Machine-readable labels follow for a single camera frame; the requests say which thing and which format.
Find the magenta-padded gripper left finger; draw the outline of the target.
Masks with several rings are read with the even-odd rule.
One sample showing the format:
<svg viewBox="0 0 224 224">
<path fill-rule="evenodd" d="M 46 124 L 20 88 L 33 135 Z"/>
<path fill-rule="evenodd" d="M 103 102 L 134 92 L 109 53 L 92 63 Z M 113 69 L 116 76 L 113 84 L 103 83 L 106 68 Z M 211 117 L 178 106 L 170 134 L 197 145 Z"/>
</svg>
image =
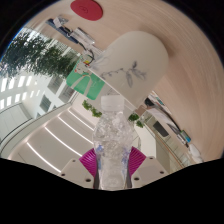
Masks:
<svg viewBox="0 0 224 224">
<path fill-rule="evenodd" d="M 98 189 L 99 175 L 94 149 L 90 149 L 79 159 L 72 158 L 59 176 L 83 188 Z"/>
</svg>

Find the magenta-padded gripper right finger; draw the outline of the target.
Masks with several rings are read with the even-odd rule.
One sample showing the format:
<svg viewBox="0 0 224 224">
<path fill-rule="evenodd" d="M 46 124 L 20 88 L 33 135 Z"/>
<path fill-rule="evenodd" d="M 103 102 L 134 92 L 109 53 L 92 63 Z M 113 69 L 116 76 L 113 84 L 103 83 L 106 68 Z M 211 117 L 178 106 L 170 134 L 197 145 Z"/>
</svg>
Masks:
<svg viewBox="0 0 224 224">
<path fill-rule="evenodd" d="M 147 157 L 133 147 L 129 155 L 127 189 L 140 188 L 168 175 L 168 172 L 154 157 Z"/>
</svg>

